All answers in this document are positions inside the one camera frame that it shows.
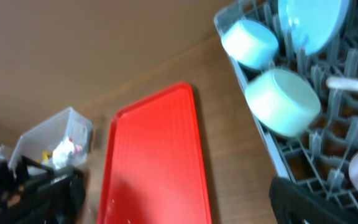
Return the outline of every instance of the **dish rack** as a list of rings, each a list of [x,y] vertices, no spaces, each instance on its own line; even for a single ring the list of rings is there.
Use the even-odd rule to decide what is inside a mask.
[[[293,70],[308,80],[320,98],[322,113],[298,138],[282,139],[254,117],[277,175],[325,198],[358,216],[358,192],[347,170],[358,151],[358,94],[329,90],[330,76],[358,78],[358,1],[351,1],[346,21],[333,40],[318,54],[306,56],[294,51],[291,33],[282,32],[277,1],[240,0],[221,9],[214,17],[218,34],[241,18],[260,21],[280,42],[280,52],[270,68]],[[244,89],[258,73],[247,70],[229,56],[239,85]]]

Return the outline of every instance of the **red tray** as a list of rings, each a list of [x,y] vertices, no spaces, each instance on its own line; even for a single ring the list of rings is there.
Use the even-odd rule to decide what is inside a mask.
[[[173,85],[112,119],[98,223],[211,223],[189,84]]]

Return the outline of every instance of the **wooden table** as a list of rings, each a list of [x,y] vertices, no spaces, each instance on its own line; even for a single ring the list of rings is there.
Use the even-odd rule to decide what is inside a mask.
[[[80,110],[94,123],[83,223],[96,223],[111,118],[180,81],[191,83],[195,92],[213,222],[276,223],[268,195],[275,171],[218,36]]]

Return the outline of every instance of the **small bowl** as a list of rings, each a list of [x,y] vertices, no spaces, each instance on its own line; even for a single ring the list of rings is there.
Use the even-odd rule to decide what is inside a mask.
[[[245,96],[251,112],[281,136],[299,136],[316,119],[321,103],[297,74],[272,69],[249,83]]]
[[[295,50],[321,50],[343,25],[350,0],[278,0],[282,31],[291,31]]]
[[[241,19],[223,36],[222,46],[232,58],[254,70],[267,68],[278,50],[276,36],[263,24]]]

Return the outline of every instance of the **black object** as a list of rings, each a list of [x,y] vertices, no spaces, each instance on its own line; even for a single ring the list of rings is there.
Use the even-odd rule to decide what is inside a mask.
[[[27,167],[46,171],[30,176]],[[0,186],[0,223],[71,224],[85,201],[83,173],[73,166],[53,170],[26,157],[16,167],[16,179],[6,187]],[[8,206],[12,198],[20,201]]]
[[[358,217],[284,178],[273,178],[269,197],[278,224],[358,223]]]

